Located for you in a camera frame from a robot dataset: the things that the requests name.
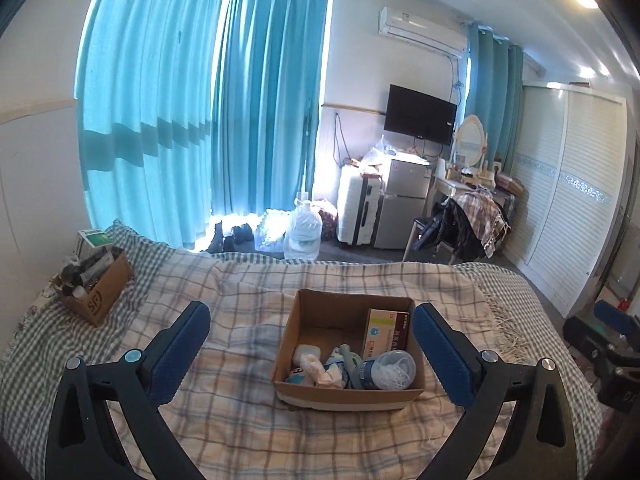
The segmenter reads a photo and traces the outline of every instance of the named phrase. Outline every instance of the silver mini fridge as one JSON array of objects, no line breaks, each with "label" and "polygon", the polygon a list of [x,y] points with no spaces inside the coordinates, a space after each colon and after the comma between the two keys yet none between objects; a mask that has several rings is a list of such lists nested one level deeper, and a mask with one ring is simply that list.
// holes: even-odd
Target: silver mini fridge
[{"label": "silver mini fridge", "polygon": [[414,218],[424,215],[425,200],[431,185],[431,169],[428,161],[417,155],[399,153],[388,158],[382,167],[383,193],[380,196],[374,247],[406,247]]}]

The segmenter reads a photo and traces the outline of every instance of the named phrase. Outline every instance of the silver bolt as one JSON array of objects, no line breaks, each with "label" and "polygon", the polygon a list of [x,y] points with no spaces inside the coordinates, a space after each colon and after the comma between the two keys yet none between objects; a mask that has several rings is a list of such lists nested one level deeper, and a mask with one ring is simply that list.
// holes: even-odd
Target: silver bolt
[{"label": "silver bolt", "polygon": [[498,362],[498,354],[493,350],[484,350],[481,354],[482,360],[488,363],[497,363]]},{"label": "silver bolt", "polygon": [[135,363],[139,361],[142,357],[142,352],[140,350],[129,350],[126,354],[124,354],[124,360],[127,363]]},{"label": "silver bolt", "polygon": [[548,357],[545,357],[544,359],[542,359],[542,367],[545,370],[555,370],[556,369],[556,363],[553,362],[551,359],[549,359]]},{"label": "silver bolt", "polygon": [[75,370],[80,366],[80,363],[81,361],[79,357],[72,357],[71,359],[69,359],[69,361],[66,362],[66,368],[68,370]]}]

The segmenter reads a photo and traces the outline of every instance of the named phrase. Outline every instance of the curtain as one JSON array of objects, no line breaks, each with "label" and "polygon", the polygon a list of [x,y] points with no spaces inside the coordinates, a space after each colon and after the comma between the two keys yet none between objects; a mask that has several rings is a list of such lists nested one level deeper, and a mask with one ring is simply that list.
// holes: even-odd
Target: curtain
[{"label": "curtain", "polygon": [[328,0],[231,0],[213,111],[215,214],[311,191]]},{"label": "curtain", "polygon": [[513,161],[522,109],[522,49],[474,23],[469,28],[471,78],[465,116],[476,115],[487,137],[486,160],[500,153],[504,167]]},{"label": "curtain", "polygon": [[92,225],[192,248],[210,216],[211,72],[222,0],[94,0],[78,58]]}]

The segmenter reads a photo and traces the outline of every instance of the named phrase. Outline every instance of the white suitcase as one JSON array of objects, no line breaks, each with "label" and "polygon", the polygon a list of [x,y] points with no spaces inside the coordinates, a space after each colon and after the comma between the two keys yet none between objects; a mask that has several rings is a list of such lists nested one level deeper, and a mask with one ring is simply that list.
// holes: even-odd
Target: white suitcase
[{"label": "white suitcase", "polygon": [[349,245],[371,243],[381,187],[378,176],[362,176],[353,166],[342,168],[338,188],[338,240]]}]

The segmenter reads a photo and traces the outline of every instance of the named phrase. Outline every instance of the wardrobe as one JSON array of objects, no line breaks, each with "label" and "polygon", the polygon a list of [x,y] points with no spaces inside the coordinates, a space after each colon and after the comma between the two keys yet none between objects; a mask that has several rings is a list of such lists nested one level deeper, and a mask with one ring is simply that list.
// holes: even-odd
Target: wardrobe
[{"label": "wardrobe", "polygon": [[525,194],[505,254],[566,317],[593,293],[627,171],[626,101],[587,88],[524,87],[511,175]]}]

